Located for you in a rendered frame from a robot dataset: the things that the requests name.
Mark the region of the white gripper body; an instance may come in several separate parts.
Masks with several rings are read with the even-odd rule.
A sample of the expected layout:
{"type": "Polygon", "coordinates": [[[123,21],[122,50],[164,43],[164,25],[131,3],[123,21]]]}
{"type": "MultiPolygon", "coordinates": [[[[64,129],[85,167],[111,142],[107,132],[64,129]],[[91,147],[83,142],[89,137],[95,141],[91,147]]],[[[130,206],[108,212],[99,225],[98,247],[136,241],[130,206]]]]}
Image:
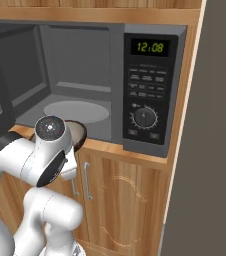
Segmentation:
{"type": "Polygon", "coordinates": [[[68,170],[66,172],[61,172],[60,176],[63,180],[71,180],[77,176],[77,169],[68,170]]]}

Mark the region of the wooden wall cupboard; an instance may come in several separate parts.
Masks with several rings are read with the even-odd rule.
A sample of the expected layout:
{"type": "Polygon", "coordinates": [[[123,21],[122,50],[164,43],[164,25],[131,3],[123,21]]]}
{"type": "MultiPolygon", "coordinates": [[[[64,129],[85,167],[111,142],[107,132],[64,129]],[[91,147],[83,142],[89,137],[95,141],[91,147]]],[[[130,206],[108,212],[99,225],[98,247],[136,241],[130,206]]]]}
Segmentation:
{"type": "Polygon", "coordinates": [[[0,0],[0,7],[199,9],[202,0],[0,0]]]}

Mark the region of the dark brown bowl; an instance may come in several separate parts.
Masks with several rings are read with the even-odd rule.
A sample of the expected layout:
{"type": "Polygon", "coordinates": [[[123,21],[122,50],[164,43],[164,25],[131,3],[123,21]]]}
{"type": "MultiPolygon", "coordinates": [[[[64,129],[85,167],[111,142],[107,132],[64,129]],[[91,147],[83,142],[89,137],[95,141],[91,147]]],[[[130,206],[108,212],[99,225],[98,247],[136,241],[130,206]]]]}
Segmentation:
{"type": "Polygon", "coordinates": [[[67,120],[66,125],[69,127],[72,135],[72,144],[74,146],[74,151],[77,152],[83,146],[87,138],[86,126],[74,120],[67,120]]]}

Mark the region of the grey microwave oven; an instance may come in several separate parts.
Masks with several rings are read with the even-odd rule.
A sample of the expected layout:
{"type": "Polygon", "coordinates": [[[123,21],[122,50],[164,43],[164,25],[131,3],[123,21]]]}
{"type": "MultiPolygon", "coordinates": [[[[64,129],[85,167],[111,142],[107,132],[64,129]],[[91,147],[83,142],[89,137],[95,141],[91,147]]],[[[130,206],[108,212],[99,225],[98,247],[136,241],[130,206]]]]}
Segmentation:
{"type": "Polygon", "coordinates": [[[17,123],[34,126],[54,102],[98,104],[92,139],[168,153],[186,26],[0,20],[0,66],[17,123]]]}

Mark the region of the grey round microwave turntable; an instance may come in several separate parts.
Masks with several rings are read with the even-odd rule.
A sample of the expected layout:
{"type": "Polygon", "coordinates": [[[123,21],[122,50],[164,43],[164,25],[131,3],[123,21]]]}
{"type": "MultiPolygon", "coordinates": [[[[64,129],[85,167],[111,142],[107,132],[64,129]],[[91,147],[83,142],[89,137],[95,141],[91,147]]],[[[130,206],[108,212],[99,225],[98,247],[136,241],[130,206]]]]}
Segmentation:
{"type": "Polygon", "coordinates": [[[44,108],[44,114],[58,116],[65,121],[79,121],[84,124],[96,123],[109,117],[109,111],[105,107],[83,101],[51,103],[44,108]]]}

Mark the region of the wooden cupboard door with carving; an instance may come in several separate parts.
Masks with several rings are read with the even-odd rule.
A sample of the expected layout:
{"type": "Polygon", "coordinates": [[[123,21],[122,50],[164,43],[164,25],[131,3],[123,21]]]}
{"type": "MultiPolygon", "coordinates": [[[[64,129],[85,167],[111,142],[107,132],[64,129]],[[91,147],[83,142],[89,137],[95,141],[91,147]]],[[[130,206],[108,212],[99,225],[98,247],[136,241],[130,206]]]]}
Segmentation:
{"type": "Polygon", "coordinates": [[[124,256],[157,256],[169,175],[94,153],[79,159],[90,242],[124,256]],[[85,162],[93,200],[86,195],[85,162]]]}

